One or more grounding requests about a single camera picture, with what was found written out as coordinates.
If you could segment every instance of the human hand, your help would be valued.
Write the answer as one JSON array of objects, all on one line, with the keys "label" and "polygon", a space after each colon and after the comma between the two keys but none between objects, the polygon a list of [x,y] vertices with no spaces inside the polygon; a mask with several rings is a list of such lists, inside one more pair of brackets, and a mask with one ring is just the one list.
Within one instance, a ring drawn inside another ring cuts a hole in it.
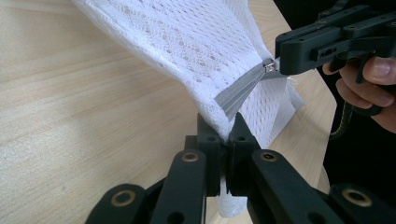
[{"label": "human hand", "polygon": [[372,116],[384,129],[396,133],[396,88],[386,91],[378,85],[390,86],[396,84],[396,59],[373,57],[363,68],[364,83],[356,83],[359,70],[359,60],[349,61],[339,71],[331,71],[330,64],[323,65],[323,72],[332,75],[339,72],[341,77],[335,86],[341,97],[350,104],[360,108],[370,108],[372,105],[383,107],[381,113]]}]

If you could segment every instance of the light wood surface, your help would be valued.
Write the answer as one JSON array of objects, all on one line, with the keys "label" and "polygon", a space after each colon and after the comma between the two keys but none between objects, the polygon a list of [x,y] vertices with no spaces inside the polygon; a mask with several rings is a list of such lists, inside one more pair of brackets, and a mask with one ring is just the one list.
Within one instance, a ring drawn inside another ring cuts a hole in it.
[{"label": "light wood surface", "polygon": [[[271,0],[249,1],[264,42],[287,30]],[[197,110],[181,84],[100,32],[69,0],[0,1],[0,223],[83,223],[121,183],[165,177]],[[320,76],[271,145],[316,187],[335,109]],[[209,199],[206,223],[221,218]]]}]

